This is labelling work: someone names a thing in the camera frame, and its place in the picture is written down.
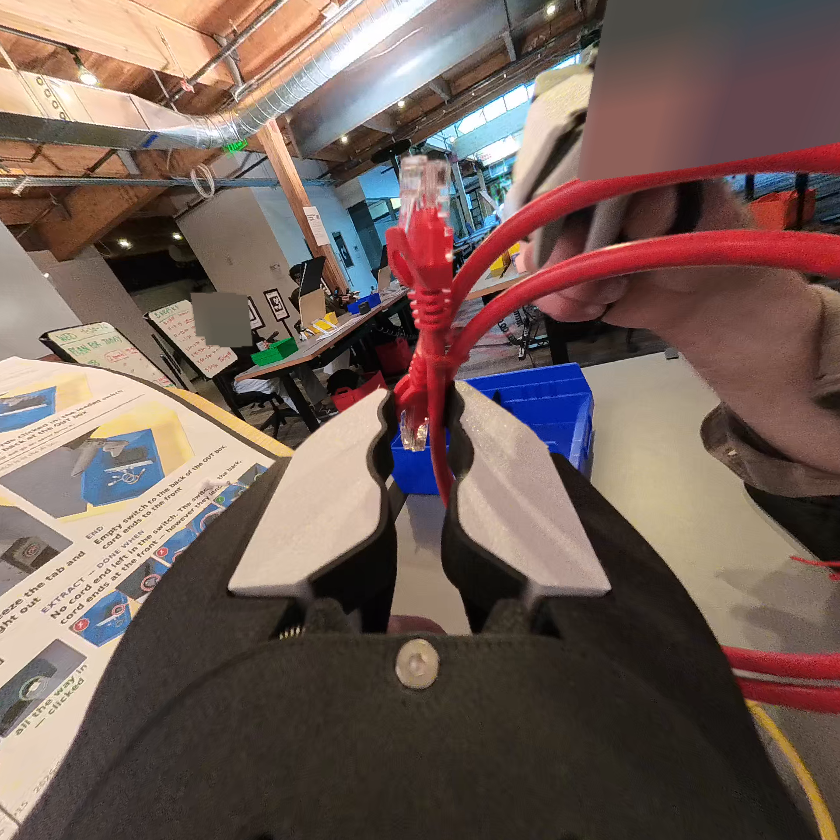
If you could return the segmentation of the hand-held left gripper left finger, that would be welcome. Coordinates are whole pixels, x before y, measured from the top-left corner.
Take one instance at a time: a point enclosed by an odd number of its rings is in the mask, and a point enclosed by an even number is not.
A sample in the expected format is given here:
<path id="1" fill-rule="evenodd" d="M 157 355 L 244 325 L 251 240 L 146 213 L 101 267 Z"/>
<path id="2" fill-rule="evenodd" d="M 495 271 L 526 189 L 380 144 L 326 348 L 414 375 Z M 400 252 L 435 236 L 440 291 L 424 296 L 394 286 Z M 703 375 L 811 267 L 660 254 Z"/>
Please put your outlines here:
<path id="1" fill-rule="evenodd" d="M 394 394 L 378 389 L 322 425 L 292 456 L 229 581 L 231 595 L 300 606 L 332 599 L 383 634 L 396 584 L 395 516 L 386 481 Z"/>

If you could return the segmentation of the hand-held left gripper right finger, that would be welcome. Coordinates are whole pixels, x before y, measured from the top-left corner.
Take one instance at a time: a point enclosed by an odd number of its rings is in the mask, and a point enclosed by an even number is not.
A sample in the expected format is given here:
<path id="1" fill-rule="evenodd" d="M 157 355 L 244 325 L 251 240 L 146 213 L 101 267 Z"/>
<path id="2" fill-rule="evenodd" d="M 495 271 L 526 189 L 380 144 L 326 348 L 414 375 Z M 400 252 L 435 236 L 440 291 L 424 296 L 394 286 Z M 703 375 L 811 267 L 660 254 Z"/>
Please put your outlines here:
<path id="1" fill-rule="evenodd" d="M 557 597 L 612 590 L 548 446 L 465 381 L 447 399 L 454 478 L 442 565 L 478 634 L 500 602 L 528 614 Z"/>

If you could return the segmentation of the person's right hand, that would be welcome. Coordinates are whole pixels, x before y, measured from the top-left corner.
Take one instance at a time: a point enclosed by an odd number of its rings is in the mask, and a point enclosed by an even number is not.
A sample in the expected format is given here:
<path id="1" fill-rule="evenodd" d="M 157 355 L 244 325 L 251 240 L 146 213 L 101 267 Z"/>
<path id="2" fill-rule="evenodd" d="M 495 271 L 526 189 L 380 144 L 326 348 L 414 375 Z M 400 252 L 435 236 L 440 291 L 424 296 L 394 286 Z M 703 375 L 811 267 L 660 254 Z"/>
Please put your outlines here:
<path id="1" fill-rule="evenodd" d="M 823 320 L 820 293 L 790 270 L 658 269 L 586 282 L 540 302 L 556 321 L 603 319 L 677 349 L 748 424 L 812 407 Z"/>

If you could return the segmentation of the blue plastic bin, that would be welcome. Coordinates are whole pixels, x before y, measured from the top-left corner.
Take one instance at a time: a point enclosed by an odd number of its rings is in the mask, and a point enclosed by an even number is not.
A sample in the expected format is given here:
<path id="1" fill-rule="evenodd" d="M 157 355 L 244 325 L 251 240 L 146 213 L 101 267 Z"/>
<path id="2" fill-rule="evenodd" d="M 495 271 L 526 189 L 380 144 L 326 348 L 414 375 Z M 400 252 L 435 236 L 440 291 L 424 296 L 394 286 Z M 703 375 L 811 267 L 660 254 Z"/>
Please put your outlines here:
<path id="1" fill-rule="evenodd" d="M 529 426 L 552 454 L 591 475 L 595 403 L 578 364 L 489 374 L 467 383 Z"/>

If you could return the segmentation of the red fabric bin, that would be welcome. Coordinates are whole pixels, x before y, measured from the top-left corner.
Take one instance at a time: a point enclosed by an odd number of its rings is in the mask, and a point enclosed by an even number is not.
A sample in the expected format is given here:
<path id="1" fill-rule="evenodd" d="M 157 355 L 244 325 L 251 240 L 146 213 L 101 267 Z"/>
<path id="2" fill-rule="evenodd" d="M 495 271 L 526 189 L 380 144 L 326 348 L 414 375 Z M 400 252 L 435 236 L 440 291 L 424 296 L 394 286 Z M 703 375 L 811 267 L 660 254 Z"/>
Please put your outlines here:
<path id="1" fill-rule="evenodd" d="M 386 382 L 381 371 L 360 373 L 345 369 L 333 373 L 327 382 L 327 390 L 339 412 L 365 399 L 373 391 L 385 388 Z"/>
<path id="2" fill-rule="evenodd" d="M 413 348 L 404 337 L 397 337 L 374 347 L 380 369 L 385 377 L 405 373 L 413 358 Z"/>

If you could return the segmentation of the long work table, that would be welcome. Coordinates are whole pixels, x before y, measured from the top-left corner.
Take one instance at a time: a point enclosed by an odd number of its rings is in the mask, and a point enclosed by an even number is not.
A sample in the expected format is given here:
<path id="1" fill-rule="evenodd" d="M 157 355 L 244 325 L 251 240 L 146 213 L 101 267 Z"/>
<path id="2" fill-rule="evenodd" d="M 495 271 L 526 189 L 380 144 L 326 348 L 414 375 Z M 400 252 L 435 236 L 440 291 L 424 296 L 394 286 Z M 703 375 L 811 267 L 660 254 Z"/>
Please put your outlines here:
<path id="1" fill-rule="evenodd" d="M 319 420 L 313 412 L 312 405 L 298 389 L 291 378 L 291 370 L 305 364 L 310 367 L 323 367 L 342 352 L 361 343 L 362 360 L 373 370 L 380 370 L 375 352 L 364 344 L 368 340 L 368 333 L 373 329 L 374 320 L 379 317 L 398 316 L 401 326 L 405 330 L 413 327 L 411 312 L 407 299 L 408 289 L 386 291 L 381 295 L 381 302 L 370 311 L 357 316 L 347 316 L 339 321 L 339 326 L 321 336 L 319 339 L 303 341 L 302 346 L 284 360 L 267 365 L 255 365 L 235 377 L 236 382 L 248 379 L 271 380 L 279 379 L 292 400 L 297 413 L 309 431 L 314 432 L 320 426 Z"/>

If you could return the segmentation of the whiteboard with red writing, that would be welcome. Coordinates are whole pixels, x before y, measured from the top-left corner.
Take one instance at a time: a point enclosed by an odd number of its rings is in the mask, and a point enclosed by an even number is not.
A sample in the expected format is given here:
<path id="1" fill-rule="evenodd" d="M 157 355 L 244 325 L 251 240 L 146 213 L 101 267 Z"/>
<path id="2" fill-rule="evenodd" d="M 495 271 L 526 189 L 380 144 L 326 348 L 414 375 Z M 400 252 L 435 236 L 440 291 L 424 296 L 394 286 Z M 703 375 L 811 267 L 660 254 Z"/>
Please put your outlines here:
<path id="1" fill-rule="evenodd" d="M 145 317 L 184 354 L 193 368 L 207 379 L 213 379 L 223 373 L 238 360 L 233 349 L 208 344 L 204 338 L 197 335 L 193 305 L 189 300 L 148 311 Z"/>

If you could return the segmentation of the printed instruction sheet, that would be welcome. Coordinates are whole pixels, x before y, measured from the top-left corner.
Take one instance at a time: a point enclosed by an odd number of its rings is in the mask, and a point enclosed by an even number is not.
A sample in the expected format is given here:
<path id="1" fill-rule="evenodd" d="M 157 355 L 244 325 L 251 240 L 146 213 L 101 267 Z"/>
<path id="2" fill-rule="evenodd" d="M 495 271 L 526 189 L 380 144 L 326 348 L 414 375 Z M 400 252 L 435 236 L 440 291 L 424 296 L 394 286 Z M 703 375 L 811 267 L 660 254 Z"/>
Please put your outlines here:
<path id="1" fill-rule="evenodd" d="M 1 363 L 1 804 L 13 838 L 174 561 L 277 460 L 98 367 Z"/>

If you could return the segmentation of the whiteboard with green writing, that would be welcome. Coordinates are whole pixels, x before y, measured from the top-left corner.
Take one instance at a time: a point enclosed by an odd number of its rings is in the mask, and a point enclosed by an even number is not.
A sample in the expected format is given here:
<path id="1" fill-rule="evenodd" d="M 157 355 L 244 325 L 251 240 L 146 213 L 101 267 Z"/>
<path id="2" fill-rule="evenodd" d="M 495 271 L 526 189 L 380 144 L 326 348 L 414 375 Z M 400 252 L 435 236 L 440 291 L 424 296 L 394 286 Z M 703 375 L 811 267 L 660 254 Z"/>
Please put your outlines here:
<path id="1" fill-rule="evenodd" d="M 152 360 L 108 322 L 47 331 L 38 339 L 65 362 L 129 375 L 164 388 L 176 387 Z"/>

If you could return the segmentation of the silver ventilation duct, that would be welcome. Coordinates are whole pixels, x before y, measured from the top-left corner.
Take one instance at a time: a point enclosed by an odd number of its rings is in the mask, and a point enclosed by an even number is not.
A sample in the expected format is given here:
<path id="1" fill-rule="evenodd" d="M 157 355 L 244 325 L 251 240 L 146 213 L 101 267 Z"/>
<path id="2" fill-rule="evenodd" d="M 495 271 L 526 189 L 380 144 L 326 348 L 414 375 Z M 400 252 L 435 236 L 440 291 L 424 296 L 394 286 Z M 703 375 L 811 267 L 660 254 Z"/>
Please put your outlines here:
<path id="1" fill-rule="evenodd" d="M 475 2 L 348 2 L 226 109 L 174 111 L 133 94 L 2 69 L 1 137 L 33 145 L 118 151 L 210 150 L 247 140 L 375 48 L 430 16 L 442 36 L 445 14 Z"/>

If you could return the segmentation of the wooden post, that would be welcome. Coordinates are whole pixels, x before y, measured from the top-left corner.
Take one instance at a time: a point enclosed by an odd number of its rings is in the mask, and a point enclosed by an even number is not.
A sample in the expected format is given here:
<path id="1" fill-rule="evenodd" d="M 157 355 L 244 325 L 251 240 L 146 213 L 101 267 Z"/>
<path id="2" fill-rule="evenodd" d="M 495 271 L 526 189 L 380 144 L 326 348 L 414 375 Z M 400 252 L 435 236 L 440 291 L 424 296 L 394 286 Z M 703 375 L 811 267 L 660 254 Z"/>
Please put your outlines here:
<path id="1" fill-rule="evenodd" d="M 349 291 L 343 269 L 333 253 L 329 239 L 326 238 L 324 242 L 320 242 L 312 230 L 307 210 L 314 208 L 314 205 L 310 203 L 309 196 L 287 149 L 277 121 L 275 119 L 269 120 L 257 132 L 257 138 L 262 143 L 268 162 L 276 175 L 280 189 L 287 199 L 290 210 L 312 256 L 325 259 L 323 275 L 328 287 L 332 291 L 337 290 L 341 293 Z"/>

